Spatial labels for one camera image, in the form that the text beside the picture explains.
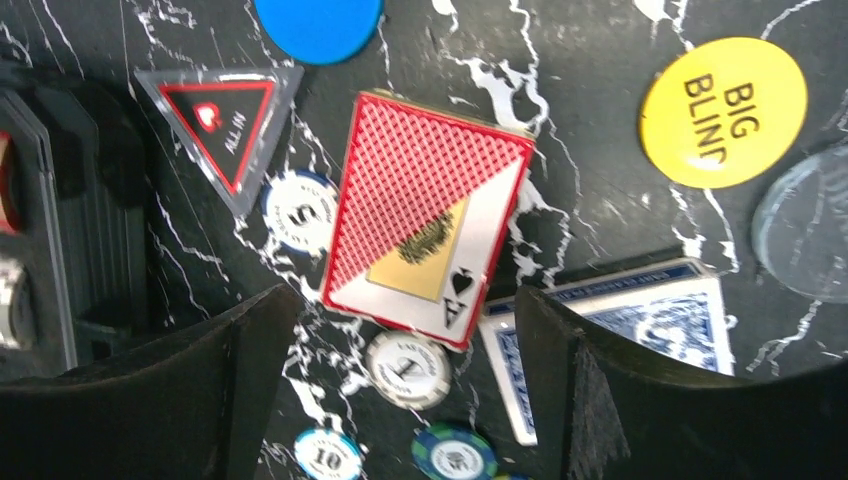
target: gold logo on card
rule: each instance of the gold logo on card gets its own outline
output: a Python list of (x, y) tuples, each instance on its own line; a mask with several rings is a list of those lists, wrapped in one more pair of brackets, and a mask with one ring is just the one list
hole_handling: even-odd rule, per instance
[(439, 253), (454, 230), (453, 226), (453, 213), (447, 211), (439, 215), (439, 218), (398, 246), (400, 258), (411, 265), (421, 265), (428, 257)]
[(441, 300), (468, 199), (439, 215), (380, 260), (365, 279), (431, 302)]

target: poker chip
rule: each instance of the poker chip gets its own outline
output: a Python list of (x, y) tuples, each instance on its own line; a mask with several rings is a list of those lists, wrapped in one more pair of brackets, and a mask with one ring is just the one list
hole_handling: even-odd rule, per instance
[(362, 473), (362, 455), (346, 436), (327, 429), (301, 433), (294, 442), (297, 463), (315, 480), (355, 480)]
[(12, 139), (0, 132), (0, 232), (16, 234), (22, 229), (18, 213), (16, 165)]
[(0, 258), (0, 347), (26, 350), (35, 343), (30, 281), (24, 266)]
[(751, 221), (754, 253), (783, 285), (848, 303), (848, 147), (803, 160), (778, 179)]
[(313, 257), (330, 245), (339, 190), (321, 175), (303, 170), (275, 177), (262, 198), (268, 233), (290, 250)]
[(432, 480), (493, 480), (495, 452), (474, 432), (434, 425), (412, 442), (415, 464)]
[(410, 333), (387, 331), (377, 335), (368, 346), (365, 364), (380, 395), (401, 408), (433, 407), (450, 391), (447, 353)]
[(268, 36), (284, 52), (313, 65), (338, 63), (368, 43), (382, 0), (256, 0)]
[(723, 38), (683, 55), (654, 82), (639, 132), (671, 180), (723, 188), (774, 165), (806, 112), (804, 74), (788, 53), (757, 38)]

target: ace of spades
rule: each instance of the ace of spades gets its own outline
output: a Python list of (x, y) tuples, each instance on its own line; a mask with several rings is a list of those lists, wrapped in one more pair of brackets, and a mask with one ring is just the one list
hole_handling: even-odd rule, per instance
[(323, 303), (467, 349), (533, 143), (383, 92), (361, 94)]

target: yellow button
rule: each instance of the yellow button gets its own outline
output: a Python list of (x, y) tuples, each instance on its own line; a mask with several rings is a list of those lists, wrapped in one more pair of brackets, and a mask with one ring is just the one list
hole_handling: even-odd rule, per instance
[(806, 112), (804, 74), (788, 53), (756, 38), (724, 38), (663, 72), (639, 130), (645, 153), (673, 181), (721, 188), (777, 162)]

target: green poker chip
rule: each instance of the green poker chip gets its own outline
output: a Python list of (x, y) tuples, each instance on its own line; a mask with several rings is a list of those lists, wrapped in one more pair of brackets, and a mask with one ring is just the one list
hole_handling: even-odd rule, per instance
[(493, 480), (498, 471), (495, 451), (483, 437), (444, 424), (422, 430), (412, 456), (432, 480)]

